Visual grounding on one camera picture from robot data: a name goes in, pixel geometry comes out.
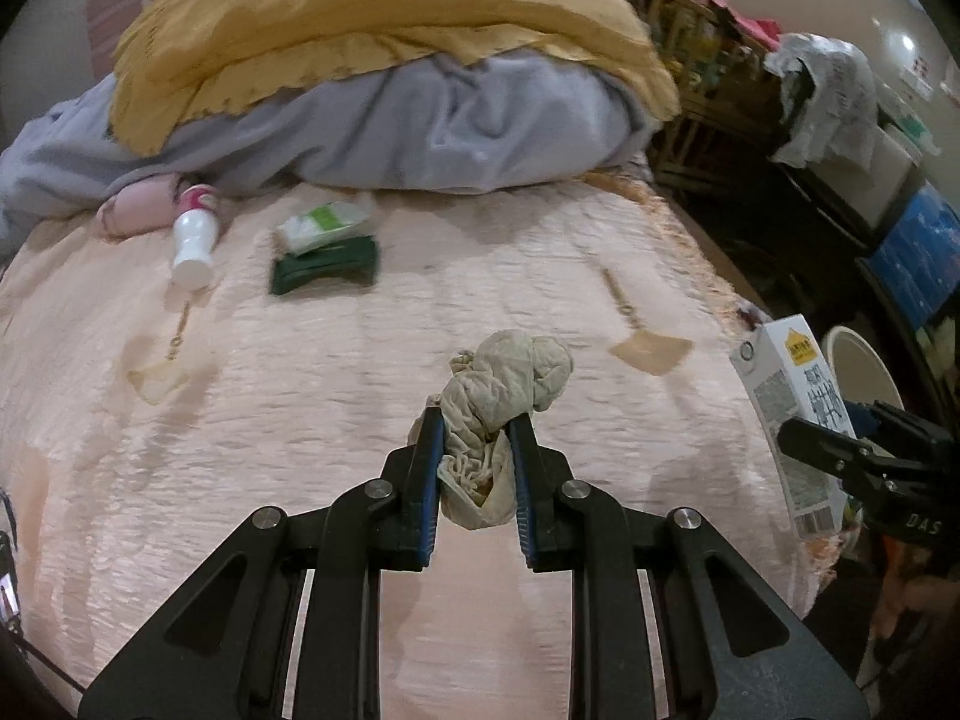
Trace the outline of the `person right hand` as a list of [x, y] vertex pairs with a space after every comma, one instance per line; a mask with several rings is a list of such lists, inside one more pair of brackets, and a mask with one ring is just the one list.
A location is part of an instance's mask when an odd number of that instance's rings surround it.
[[905, 611], [950, 616], [958, 608], [958, 582], [928, 572], [931, 553], [885, 536], [887, 570], [872, 617], [872, 632], [890, 639]]

